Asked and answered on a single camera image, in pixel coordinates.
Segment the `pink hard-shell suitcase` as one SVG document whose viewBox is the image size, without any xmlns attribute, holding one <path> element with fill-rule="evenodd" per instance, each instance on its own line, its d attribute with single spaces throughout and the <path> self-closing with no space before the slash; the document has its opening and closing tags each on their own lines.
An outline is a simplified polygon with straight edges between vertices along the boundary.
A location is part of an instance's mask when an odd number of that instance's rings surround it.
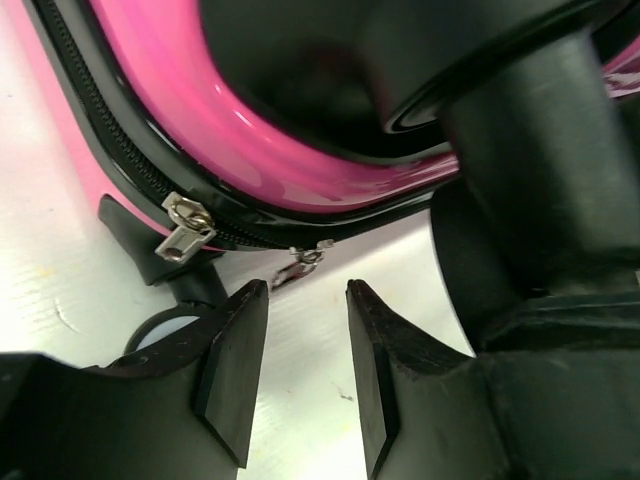
<svg viewBox="0 0 640 480">
<path fill-rule="evenodd" d="M 585 34 L 611 98 L 635 1 L 9 1 L 87 197 L 150 285 L 226 251 L 332 242 L 424 209 L 441 117 Z"/>
</svg>

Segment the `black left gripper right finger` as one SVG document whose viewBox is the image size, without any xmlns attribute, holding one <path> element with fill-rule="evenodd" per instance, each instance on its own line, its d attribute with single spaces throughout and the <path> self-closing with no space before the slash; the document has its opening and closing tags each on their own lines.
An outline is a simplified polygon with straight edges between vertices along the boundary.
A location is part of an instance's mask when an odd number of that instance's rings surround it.
<svg viewBox="0 0 640 480">
<path fill-rule="evenodd" d="M 371 479 L 635 479 L 639 298 L 538 298 L 467 356 L 348 284 Z"/>
</svg>

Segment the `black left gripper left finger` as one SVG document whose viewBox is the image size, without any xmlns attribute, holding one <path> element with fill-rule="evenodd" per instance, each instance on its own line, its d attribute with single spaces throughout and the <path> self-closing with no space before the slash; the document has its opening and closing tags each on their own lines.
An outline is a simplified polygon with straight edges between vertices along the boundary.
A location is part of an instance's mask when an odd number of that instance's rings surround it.
<svg viewBox="0 0 640 480">
<path fill-rule="evenodd" d="M 253 280 L 105 367 L 1 357 L 5 479 L 233 479 L 245 468 L 268 323 Z"/>
</svg>

